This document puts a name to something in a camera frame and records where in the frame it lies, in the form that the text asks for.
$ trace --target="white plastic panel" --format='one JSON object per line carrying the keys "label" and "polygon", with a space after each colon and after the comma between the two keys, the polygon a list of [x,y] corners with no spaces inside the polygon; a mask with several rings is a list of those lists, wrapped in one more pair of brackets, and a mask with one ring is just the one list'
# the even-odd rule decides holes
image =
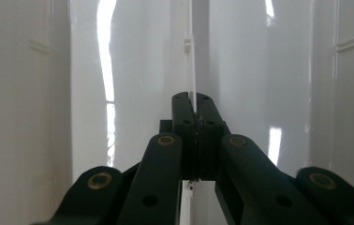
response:
{"label": "white plastic panel", "polygon": [[[198,91],[232,133],[295,175],[309,164],[311,2],[210,1],[209,9],[209,55],[197,55],[209,58],[209,72],[197,71]],[[194,205],[193,224],[226,224],[214,185],[197,185]]]}
{"label": "white plastic panel", "polygon": [[71,17],[74,179],[107,163],[123,172],[191,83],[186,1],[75,0]]}
{"label": "white plastic panel", "polygon": [[316,1],[311,160],[354,186],[354,1]]}
{"label": "white plastic panel", "polygon": [[0,225],[49,219],[72,184],[68,3],[0,1]]}

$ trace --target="metal screw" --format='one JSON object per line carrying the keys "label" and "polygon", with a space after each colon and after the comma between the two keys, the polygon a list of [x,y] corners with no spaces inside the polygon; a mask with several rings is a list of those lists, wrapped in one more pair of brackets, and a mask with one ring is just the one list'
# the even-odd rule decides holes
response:
{"label": "metal screw", "polygon": [[325,188],[325,189],[335,189],[337,188],[337,184],[335,181],[329,177],[328,175],[322,173],[311,173],[309,175],[309,179],[317,185],[318,187]]}
{"label": "metal screw", "polygon": [[102,189],[110,184],[112,176],[108,172],[98,172],[90,177],[87,186],[91,189]]}
{"label": "metal screw", "polygon": [[241,137],[231,137],[229,138],[229,142],[235,146],[243,146],[246,144],[246,140]]}
{"label": "metal screw", "polygon": [[161,145],[172,145],[174,144],[174,138],[171,136],[162,136],[157,139],[157,142]]}

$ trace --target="white wall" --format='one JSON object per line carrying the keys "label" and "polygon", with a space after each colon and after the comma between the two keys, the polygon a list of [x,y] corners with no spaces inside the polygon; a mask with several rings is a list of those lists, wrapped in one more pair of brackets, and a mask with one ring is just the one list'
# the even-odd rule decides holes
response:
{"label": "white wall", "polygon": [[311,158],[354,186],[354,1],[315,6]]}
{"label": "white wall", "polygon": [[0,225],[47,220],[72,184],[68,1],[0,1]]}
{"label": "white wall", "polygon": [[[209,66],[197,71],[198,91],[215,100],[232,133],[266,154],[271,130],[280,130],[277,165],[295,175],[309,164],[311,2],[210,1],[208,8],[209,51],[197,57]],[[197,185],[195,196],[193,224],[226,224],[214,185]]]}
{"label": "white wall", "polygon": [[185,1],[71,1],[74,179],[106,165],[113,144],[115,168],[135,165],[159,120],[171,119],[171,97],[189,85],[186,13]]}

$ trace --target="screw hole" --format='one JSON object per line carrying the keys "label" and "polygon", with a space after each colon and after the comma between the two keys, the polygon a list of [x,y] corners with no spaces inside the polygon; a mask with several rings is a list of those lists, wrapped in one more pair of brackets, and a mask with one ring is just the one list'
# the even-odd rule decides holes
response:
{"label": "screw hole", "polygon": [[285,195],[279,195],[276,197],[276,202],[280,205],[282,205],[283,207],[289,208],[291,207],[291,205],[293,204],[291,202],[291,200],[286,197]]}
{"label": "screw hole", "polygon": [[325,188],[325,189],[337,188],[337,184],[335,183],[335,181],[326,174],[315,172],[309,176],[309,179],[312,181],[312,183],[314,183],[315,185],[321,188]]}
{"label": "screw hole", "polygon": [[87,185],[91,189],[102,189],[110,184],[112,176],[107,172],[99,172],[90,177]]}
{"label": "screw hole", "polygon": [[147,195],[142,199],[142,203],[147,207],[153,207],[157,205],[158,199],[155,195]]}
{"label": "screw hole", "polygon": [[174,144],[174,138],[171,136],[162,136],[157,139],[157,142],[161,145],[172,145]]}
{"label": "screw hole", "polygon": [[243,147],[246,145],[246,140],[244,138],[241,138],[239,136],[232,136],[229,138],[229,143],[232,143],[233,145],[237,147]]}

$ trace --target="black mechanical arm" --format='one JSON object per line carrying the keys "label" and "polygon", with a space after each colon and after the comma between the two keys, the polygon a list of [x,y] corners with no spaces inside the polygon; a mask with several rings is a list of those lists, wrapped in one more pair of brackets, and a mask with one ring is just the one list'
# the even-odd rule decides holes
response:
{"label": "black mechanical arm", "polygon": [[178,224],[182,180],[215,181],[228,224],[354,224],[354,187],[333,172],[280,172],[249,138],[230,134],[210,97],[172,98],[142,161],[81,175],[53,218],[37,225]]}

